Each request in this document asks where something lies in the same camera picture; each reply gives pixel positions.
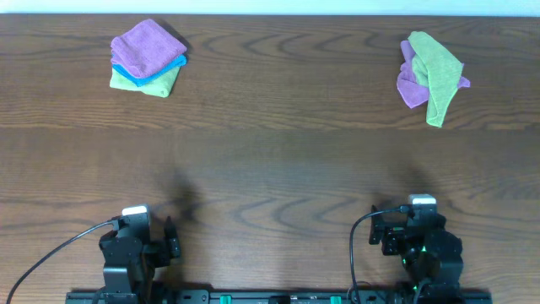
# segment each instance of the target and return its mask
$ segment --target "purple cloth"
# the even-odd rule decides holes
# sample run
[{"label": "purple cloth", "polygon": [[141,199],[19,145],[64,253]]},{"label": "purple cloth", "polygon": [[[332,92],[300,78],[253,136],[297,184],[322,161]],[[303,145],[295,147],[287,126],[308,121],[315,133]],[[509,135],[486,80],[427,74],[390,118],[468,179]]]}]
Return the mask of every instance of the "purple cloth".
[{"label": "purple cloth", "polygon": [[[413,57],[416,55],[409,41],[401,43],[405,63],[400,67],[401,72],[397,75],[397,90],[402,95],[403,101],[409,108],[420,106],[429,99],[429,88],[416,83],[416,76],[413,72]],[[457,88],[470,88],[471,82],[465,77],[461,77],[457,83]]]},{"label": "purple cloth", "polygon": [[111,47],[111,62],[122,65],[137,79],[154,75],[186,51],[186,46],[152,19],[115,37]]}]

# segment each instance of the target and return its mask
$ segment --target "green towel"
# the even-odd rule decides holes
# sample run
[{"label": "green towel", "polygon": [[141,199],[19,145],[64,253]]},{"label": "green towel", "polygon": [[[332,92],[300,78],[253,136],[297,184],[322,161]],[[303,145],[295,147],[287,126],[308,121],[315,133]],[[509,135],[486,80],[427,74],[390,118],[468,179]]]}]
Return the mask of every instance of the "green towel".
[{"label": "green towel", "polygon": [[413,32],[408,40],[416,52],[413,72],[417,83],[429,87],[425,121],[440,128],[450,101],[457,92],[463,65],[444,46],[424,32]]},{"label": "green towel", "polygon": [[172,89],[172,85],[175,83],[178,72],[180,72],[180,67],[172,68],[167,73],[164,73],[149,83],[137,87],[131,80],[122,76],[113,68],[110,86],[113,89],[141,91],[146,95],[167,97]]}]

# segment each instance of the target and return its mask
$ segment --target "blue cloth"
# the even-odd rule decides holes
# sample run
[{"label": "blue cloth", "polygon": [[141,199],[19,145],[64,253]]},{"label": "blue cloth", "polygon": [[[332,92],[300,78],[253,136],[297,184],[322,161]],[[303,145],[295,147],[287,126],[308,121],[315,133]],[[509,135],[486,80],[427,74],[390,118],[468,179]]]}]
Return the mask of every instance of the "blue cloth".
[{"label": "blue cloth", "polygon": [[143,85],[149,83],[150,81],[157,79],[159,76],[163,75],[164,73],[167,73],[172,68],[182,67],[186,65],[186,62],[187,62],[186,57],[184,55],[180,55],[175,60],[167,64],[161,71],[145,79],[136,79],[120,64],[113,64],[112,68],[114,68],[118,73],[120,73],[120,75],[131,80],[137,87],[142,87]]}]

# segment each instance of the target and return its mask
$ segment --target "folded towel stack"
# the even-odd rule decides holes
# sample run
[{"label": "folded towel stack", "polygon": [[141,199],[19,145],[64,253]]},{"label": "folded towel stack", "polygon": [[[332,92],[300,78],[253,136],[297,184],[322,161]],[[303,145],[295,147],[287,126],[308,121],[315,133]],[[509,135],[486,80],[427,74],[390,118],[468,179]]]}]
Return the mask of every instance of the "folded towel stack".
[{"label": "folded towel stack", "polygon": [[111,88],[141,91],[158,97],[170,90],[186,64],[186,46],[152,19],[115,37],[112,48]]}]

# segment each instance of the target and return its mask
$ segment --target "wood grain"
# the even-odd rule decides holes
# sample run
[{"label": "wood grain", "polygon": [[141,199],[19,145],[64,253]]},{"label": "wood grain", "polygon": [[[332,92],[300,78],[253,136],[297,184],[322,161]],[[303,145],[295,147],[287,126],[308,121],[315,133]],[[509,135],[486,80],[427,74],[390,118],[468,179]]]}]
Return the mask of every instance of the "wood grain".
[{"label": "wood grain", "polygon": [[[539,19],[158,15],[190,50],[172,95],[109,89],[111,39],[149,17],[0,18],[0,301],[130,204],[179,227],[189,263],[159,273],[169,284],[347,289],[350,225],[423,192],[464,242],[464,286],[537,301]],[[412,30],[472,81],[443,129],[396,91]],[[43,264],[13,303],[101,287],[103,233]],[[406,279],[367,233],[359,277]]]}]

